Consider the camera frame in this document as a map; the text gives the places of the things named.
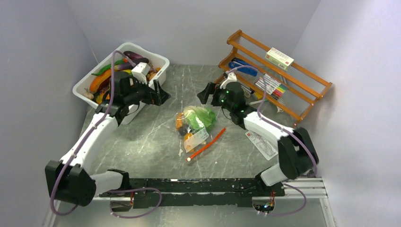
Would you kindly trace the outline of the small orange fruit piece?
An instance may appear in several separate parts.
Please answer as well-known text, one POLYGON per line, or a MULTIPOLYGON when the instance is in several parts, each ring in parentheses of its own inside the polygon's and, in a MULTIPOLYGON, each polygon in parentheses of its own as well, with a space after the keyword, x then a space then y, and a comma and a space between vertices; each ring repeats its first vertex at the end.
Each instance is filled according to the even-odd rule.
POLYGON ((192 136, 193 136, 193 134, 191 132, 185 134, 184 137, 183 137, 183 141, 186 142, 192 136))

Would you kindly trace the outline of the clear zip bag orange zipper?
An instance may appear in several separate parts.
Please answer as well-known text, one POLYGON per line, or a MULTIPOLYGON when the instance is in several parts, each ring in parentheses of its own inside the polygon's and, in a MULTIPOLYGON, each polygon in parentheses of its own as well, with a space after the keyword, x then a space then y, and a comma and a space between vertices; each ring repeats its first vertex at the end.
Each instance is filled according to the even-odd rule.
POLYGON ((193 134, 193 136, 190 137, 186 142, 183 141, 184 136, 181 136, 179 134, 182 138, 181 151, 184 151, 185 153, 188 154, 186 161, 191 162, 199 154, 201 154, 202 152, 209 149, 223 135, 223 133, 226 132, 226 130, 227 129, 225 127, 222 127, 218 124, 217 117, 216 117, 216 124, 215 124, 214 128, 211 130, 211 132, 207 132, 206 128, 202 128, 199 131, 194 131, 191 129, 191 133, 193 134))

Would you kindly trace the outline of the green napa cabbage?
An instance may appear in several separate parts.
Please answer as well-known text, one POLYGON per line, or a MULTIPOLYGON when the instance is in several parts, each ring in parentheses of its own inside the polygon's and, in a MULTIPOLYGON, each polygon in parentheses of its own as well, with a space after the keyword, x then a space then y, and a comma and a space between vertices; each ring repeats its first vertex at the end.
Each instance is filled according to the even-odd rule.
POLYGON ((183 110, 184 120, 194 131, 206 128, 207 132, 211 132, 216 124, 216 114, 210 109, 203 106, 186 106, 183 110))

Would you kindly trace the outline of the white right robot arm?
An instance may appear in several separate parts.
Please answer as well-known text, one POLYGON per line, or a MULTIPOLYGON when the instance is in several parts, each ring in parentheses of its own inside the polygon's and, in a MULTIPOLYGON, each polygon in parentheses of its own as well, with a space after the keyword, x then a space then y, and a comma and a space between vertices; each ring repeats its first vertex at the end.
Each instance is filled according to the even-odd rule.
POLYGON ((268 195, 276 183, 297 179, 310 169, 317 170, 319 159, 308 131, 263 117, 259 110, 246 103, 239 82, 229 82, 225 88, 210 82, 197 94, 202 104, 210 96, 212 106, 227 109, 235 125, 266 139, 278 153, 278 162, 257 175, 260 180, 255 183, 255 190, 259 195, 268 195))

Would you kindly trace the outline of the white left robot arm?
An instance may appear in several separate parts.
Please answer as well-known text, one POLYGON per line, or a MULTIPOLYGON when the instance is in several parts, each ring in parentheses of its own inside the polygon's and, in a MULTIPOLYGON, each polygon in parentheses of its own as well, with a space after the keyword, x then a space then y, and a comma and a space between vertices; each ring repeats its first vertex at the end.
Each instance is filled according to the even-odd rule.
POLYGON ((45 167, 52 205, 59 200, 84 207, 105 192, 113 191, 120 197, 129 194, 131 183, 127 172, 109 169, 102 174, 90 175, 88 169, 104 141, 128 117, 131 105, 161 106, 170 98, 158 80, 152 83, 141 83, 123 71, 111 76, 110 98, 96 108, 90 126, 59 161, 51 160, 45 167))

